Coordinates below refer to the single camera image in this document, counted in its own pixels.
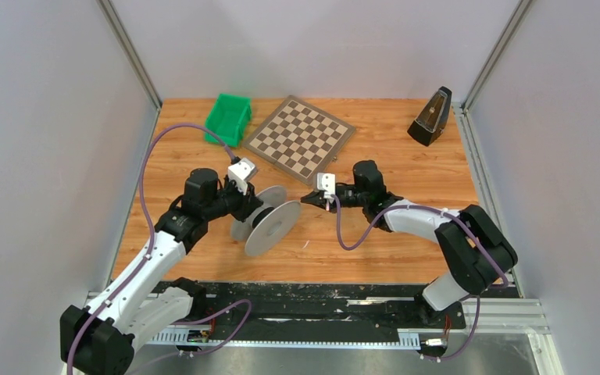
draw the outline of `wood grain surface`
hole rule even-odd
[[[388,190],[413,202],[461,209],[477,202],[455,121],[450,116],[443,135],[430,147],[415,142],[406,129],[427,100],[306,99],[357,128],[327,172],[337,181],[352,183],[352,167],[359,160],[375,160]],[[283,101],[252,101],[252,121],[245,136]],[[203,124],[214,99],[165,100],[155,133],[175,123]],[[259,168],[252,183],[257,191],[281,184],[289,199],[300,199],[311,188],[276,170],[250,151],[236,148]],[[171,201],[183,192],[194,168],[208,167],[223,176],[227,154],[219,145],[203,140],[203,133],[178,129],[157,145],[145,173],[145,197],[155,222]],[[349,283],[428,283],[447,270],[437,245],[408,234],[373,230],[356,250],[347,252],[337,243],[336,217],[310,205],[302,206],[298,223],[284,240],[259,257],[245,255],[242,242],[229,237],[230,216],[211,222],[209,232],[178,263],[166,279],[295,281]],[[355,242],[368,223],[360,209],[346,209],[341,228],[347,244]],[[148,229],[138,204],[130,213],[116,260],[117,276],[148,240]]]

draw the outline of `green basket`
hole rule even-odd
[[[247,123],[252,119],[251,102],[250,98],[220,94],[208,118],[205,119],[205,127],[219,135],[227,145],[238,146]],[[211,143],[219,143],[208,134],[204,139]]]

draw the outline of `spool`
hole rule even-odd
[[[245,254],[261,255],[281,241],[300,217],[300,202],[286,202],[286,189],[276,185],[256,195],[263,201],[244,222],[234,220],[231,237],[245,243]]]

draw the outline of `chessboard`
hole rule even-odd
[[[244,145],[310,185],[354,132],[354,126],[289,96],[245,139]]]

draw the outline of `white wall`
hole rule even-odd
[[[463,98],[517,0],[113,0],[163,98]]]
[[[471,114],[520,283],[566,373],[600,373],[600,2],[535,1]]]
[[[104,285],[155,110],[96,1],[0,0],[0,374],[61,369]]]

